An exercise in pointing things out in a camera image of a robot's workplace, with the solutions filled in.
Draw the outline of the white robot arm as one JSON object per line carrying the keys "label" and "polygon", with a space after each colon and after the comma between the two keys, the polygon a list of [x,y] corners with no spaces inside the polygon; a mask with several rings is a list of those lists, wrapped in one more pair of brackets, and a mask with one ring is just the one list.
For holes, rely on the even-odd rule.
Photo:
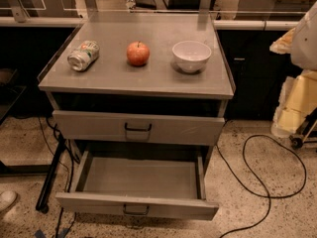
{"label": "white robot arm", "polygon": [[291,63],[302,69],[298,76],[288,77],[282,85],[271,125],[274,136],[287,138],[317,108],[317,2],[269,50],[279,55],[290,54]]}

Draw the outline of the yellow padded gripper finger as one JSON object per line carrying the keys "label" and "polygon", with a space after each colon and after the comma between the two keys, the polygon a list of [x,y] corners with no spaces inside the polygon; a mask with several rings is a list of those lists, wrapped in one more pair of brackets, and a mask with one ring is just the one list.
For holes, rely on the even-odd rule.
{"label": "yellow padded gripper finger", "polygon": [[274,41],[269,50],[279,55],[289,54],[291,63],[301,69],[295,78],[286,78],[273,115],[271,133],[286,138],[294,134],[317,107],[316,31],[293,28]]}

